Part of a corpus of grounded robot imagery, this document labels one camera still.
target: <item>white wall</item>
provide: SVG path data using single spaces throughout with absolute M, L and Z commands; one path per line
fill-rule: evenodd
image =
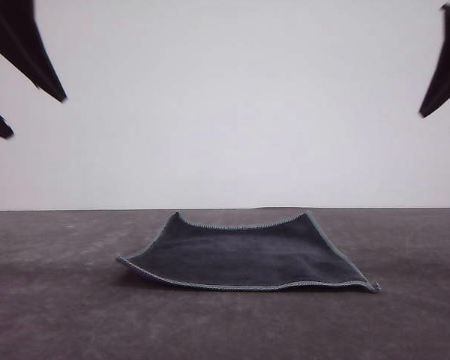
M 443 0 L 40 0 L 69 100 L 0 56 L 0 209 L 450 207 Z

